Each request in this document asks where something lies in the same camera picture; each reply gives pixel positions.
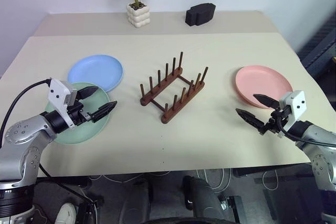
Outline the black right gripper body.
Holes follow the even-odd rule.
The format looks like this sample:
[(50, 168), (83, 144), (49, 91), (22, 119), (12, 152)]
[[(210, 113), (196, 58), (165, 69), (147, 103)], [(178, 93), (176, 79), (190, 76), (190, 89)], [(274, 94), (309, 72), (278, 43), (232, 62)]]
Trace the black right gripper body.
[(282, 127), (288, 122), (288, 115), (289, 112), (285, 110), (274, 110), (271, 113), (271, 118), (268, 120), (268, 122), (262, 126), (260, 129), (258, 129), (258, 132), (261, 135), (264, 135), (267, 131), (271, 131), (273, 133), (280, 133), (281, 129), (278, 126), (278, 123), (281, 124)]

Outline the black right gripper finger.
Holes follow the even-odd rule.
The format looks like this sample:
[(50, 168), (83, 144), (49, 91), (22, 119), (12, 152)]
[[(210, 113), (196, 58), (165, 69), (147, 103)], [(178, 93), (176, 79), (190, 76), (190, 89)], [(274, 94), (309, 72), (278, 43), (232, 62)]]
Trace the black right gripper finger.
[(253, 96), (264, 106), (272, 108), (272, 109), (277, 109), (280, 107), (279, 102), (267, 95), (264, 94), (253, 94)]
[(264, 127), (264, 123), (257, 119), (253, 114), (251, 114), (250, 112), (246, 111), (246, 110), (242, 110), (242, 109), (235, 109), (237, 114), (248, 124), (250, 124), (251, 126), (253, 126), (256, 129), (261, 129), (262, 127)]

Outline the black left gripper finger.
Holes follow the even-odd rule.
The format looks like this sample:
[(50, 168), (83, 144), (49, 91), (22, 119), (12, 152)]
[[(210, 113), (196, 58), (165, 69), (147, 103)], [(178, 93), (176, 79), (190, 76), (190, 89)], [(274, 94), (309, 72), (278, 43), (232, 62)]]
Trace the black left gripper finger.
[(91, 121), (93, 123), (96, 123), (103, 117), (109, 115), (116, 105), (117, 105), (117, 101), (112, 101), (112, 102), (108, 102), (104, 104), (103, 106), (99, 107), (96, 112), (93, 112), (90, 114)]
[(84, 100), (93, 95), (99, 89), (98, 86), (87, 86), (77, 91), (76, 100)]

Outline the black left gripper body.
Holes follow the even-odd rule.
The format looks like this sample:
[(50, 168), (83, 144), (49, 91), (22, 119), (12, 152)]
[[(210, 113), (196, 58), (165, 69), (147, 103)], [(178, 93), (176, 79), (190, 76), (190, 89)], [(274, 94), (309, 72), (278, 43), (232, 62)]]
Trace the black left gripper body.
[(83, 110), (83, 104), (76, 100), (76, 98), (74, 104), (67, 107), (67, 113), (75, 126), (91, 120), (90, 114)]

